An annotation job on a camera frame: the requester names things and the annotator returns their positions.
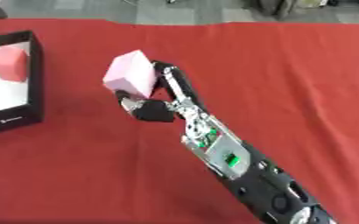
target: pink cube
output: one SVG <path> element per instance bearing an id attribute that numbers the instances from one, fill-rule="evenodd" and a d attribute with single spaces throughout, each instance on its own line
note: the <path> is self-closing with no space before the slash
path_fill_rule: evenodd
<path id="1" fill-rule="evenodd" d="M 125 90 L 144 98 L 150 97 L 156 81 L 152 63 L 139 50 L 114 58 L 103 78 L 109 90 Z"/>
<path id="2" fill-rule="evenodd" d="M 24 82 L 27 79 L 27 54 L 14 46 L 0 47 L 0 78 Z"/>

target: black box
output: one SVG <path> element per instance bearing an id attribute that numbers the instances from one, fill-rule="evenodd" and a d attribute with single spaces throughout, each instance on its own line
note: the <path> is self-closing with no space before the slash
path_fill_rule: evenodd
<path id="1" fill-rule="evenodd" d="M 24 49 L 24 53 L 29 55 L 24 57 L 27 80 L 10 81 L 0 78 L 0 131 L 39 123 L 43 120 L 42 47 L 32 31 L 0 35 L 0 47 L 18 45 L 28 46 L 28 49 L 27 47 Z"/>

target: robotic arm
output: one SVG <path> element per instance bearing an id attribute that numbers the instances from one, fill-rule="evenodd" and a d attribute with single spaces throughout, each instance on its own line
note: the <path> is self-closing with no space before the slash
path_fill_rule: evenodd
<path id="1" fill-rule="evenodd" d="M 141 100 L 116 91 L 123 108 L 139 120 L 186 121 L 181 142 L 266 224 L 336 224 L 291 176 L 209 114 L 187 77 L 174 65 L 154 61 L 159 84 L 172 102 Z"/>

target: wire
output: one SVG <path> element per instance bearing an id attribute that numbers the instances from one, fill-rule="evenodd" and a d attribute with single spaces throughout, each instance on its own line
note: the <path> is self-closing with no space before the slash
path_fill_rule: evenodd
<path id="1" fill-rule="evenodd" d="M 137 6 L 137 4 L 135 4 L 135 3 L 133 3 L 133 2 L 131 2 L 131 1 L 129 1 L 129 0 L 123 0 L 124 2 L 126 2 L 127 4 L 131 4 L 131 5 L 133 5 L 133 6 Z"/>

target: red fabric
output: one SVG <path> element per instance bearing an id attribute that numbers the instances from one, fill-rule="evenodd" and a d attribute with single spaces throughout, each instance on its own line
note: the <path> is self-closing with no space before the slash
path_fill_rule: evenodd
<path id="1" fill-rule="evenodd" d="M 0 134 L 0 221 L 258 223 L 180 144 L 181 121 L 138 122 L 102 86 L 113 57 L 141 49 L 185 70 L 340 223 L 359 223 L 359 25 L 0 21 L 23 29 L 45 50 L 46 120 Z"/>

